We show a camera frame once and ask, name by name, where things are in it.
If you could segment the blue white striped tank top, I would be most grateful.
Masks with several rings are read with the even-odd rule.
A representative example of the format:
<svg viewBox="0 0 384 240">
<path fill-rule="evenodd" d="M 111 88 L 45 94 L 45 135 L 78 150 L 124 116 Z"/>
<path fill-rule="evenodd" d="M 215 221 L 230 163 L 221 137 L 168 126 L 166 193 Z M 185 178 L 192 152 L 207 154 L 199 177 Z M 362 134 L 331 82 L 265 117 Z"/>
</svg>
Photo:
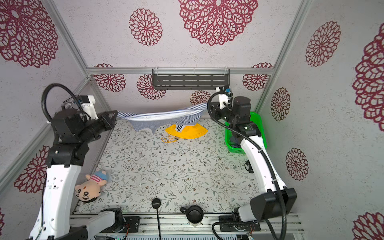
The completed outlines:
<svg viewBox="0 0 384 240">
<path fill-rule="evenodd" d="M 176 125 L 176 131 L 181 132 L 186 126 L 197 124 L 206 110 L 207 103 L 203 103 L 169 112 L 147 114 L 118 112 L 118 117 L 129 121 L 137 132 L 143 129 L 150 129 L 154 133 L 159 127 L 164 125 Z"/>
</svg>

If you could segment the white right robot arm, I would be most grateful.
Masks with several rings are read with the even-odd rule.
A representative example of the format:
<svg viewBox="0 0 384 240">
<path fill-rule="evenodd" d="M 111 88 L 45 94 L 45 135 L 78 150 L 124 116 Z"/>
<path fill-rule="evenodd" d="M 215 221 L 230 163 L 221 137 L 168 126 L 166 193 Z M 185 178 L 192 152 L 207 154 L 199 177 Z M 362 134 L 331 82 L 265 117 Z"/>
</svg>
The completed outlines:
<svg viewBox="0 0 384 240">
<path fill-rule="evenodd" d="M 253 172 L 259 193 L 248 205 L 237 208 L 234 217 L 239 222 L 263 221 L 289 214 L 297 199 L 295 189 L 288 188 L 274 168 L 266 151 L 261 129 L 251 120 L 251 101 L 246 97 L 230 98 L 219 92 L 218 102 L 211 99 L 207 110 L 211 119 L 229 130 L 245 152 L 246 165 Z"/>
</svg>

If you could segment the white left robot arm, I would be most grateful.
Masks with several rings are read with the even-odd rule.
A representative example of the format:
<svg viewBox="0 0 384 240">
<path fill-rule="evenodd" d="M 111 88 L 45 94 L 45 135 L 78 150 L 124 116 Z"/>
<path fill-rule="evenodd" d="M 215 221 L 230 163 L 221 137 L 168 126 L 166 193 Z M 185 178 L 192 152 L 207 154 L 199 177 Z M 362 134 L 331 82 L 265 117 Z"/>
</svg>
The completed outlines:
<svg viewBox="0 0 384 240">
<path fill-rule="evenodd" d="M 55 140 L 46 160 L 47 176 L 40 211 L 31 240 L 91 240 L 110 227 L 120 225 L 117 210 L 103 211 L 85 220 L 79 227 L 70 226 L 70 208 L 75 185 L 88 144 L 98 140 L 101 133 L 115 126 L 117 111 L 98 114 L 98 119 L 87 119 L 82 110 L 66 109 L 51 117 L 43 110 L 54 130 Z"/>
</svg>

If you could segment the yellow bucket hat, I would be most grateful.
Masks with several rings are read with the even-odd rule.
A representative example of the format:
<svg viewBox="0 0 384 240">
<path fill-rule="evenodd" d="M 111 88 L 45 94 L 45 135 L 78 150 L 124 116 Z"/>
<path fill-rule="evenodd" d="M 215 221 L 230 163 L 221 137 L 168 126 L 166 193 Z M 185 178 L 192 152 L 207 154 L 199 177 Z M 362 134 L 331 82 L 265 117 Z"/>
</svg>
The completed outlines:
<svg viewBox="0 0 384 240">
<path fill-rule="evenodd" d="M 165 138 L 161 138 L 164 143 L 173 143 L 180 139 L 193 140 L 203 137 L 207 134 L 208 129 L 200 124 L 193 126 L 172 125 L 165 129 L 168 134 Z"/>
</svg>

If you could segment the black pressure gauge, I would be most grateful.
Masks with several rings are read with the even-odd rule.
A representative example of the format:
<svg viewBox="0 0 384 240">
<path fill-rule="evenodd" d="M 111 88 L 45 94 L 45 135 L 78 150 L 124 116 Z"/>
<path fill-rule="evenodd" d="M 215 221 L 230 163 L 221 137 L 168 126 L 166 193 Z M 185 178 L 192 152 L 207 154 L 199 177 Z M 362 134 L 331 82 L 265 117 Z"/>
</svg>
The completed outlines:
<svg viewBox="0 0 384 240">
<path fill-rule="evenodd" d="M 245 169 L 246 169 L 247 172 L 249 172 L 249 173 L 251 173 L 251 174 L 254 173 L 250 161 L 246 161 L 245 164 L 244 164 L 244 167 L 245 167 Z"/>
</svg>

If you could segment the plush doll toy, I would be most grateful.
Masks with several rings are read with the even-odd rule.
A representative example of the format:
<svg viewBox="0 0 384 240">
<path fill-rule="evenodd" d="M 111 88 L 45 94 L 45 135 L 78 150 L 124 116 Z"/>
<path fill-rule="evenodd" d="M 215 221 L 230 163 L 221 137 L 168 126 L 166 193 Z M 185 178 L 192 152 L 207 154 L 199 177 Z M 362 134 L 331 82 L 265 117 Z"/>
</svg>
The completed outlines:
<svg viewBox="0 0 384 240">
<path fill-rule="evenodd" d="M 86 181 L 75 186 L 75 196 L 81 202 L 94 202 L 100 195 L 102 187 L 108 182 L 106 171 L 96 171 L 92 175 L 86 175 Z"/>
</svg>

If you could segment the black ladle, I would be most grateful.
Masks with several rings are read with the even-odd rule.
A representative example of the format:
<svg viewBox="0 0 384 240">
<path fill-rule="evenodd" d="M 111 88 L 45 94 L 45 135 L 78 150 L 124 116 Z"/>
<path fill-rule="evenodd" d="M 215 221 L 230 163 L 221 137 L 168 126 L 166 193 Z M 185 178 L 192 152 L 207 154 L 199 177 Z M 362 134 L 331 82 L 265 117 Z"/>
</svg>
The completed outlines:
<svg viewBox="0 0 384 240">
<path fill-rule="evenodd" d="M 159 198 L 154 198 L 152 200 L 152 207 L 156 210 L 156 214 L 157 214 L 157 225 L 158 225 L 159 240 L 162 239 L 160 216 L 159 216 L 159 208 L 160 208 L 160 206 L 161 206 L 161 200 Z"/>
</svg>

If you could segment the grey wall shelf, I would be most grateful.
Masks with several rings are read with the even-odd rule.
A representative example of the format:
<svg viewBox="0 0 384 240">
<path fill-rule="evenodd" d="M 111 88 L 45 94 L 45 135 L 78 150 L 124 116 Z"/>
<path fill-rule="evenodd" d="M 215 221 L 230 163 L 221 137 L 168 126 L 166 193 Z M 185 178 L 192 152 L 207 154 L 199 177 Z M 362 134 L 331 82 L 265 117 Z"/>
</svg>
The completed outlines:
<svg viewBox="0 0 384 240">
<path fill-rule="evenodd" d="M 155 90 L 215 90 L 230 85 L 230 70 L 161 71 L 152 69 Z"/>
</svg>

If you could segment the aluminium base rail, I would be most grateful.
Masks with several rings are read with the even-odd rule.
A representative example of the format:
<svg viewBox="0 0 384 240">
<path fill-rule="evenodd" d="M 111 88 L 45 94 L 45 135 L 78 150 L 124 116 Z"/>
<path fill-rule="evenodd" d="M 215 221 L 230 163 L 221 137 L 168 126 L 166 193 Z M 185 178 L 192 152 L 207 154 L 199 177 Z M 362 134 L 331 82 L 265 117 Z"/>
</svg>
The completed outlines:
<svg viewBox="0 0 384 240">
<path fill-rule="evenodd" d="M 124 227 L 106 229 L 95 234 L 93 240 L 271 240 L 268 225 L 251 223 L 229 225 L 229 214 L 205 214 L 198 226 L 192 226 L 183 214 L 126 214 Z"/>
</svg>

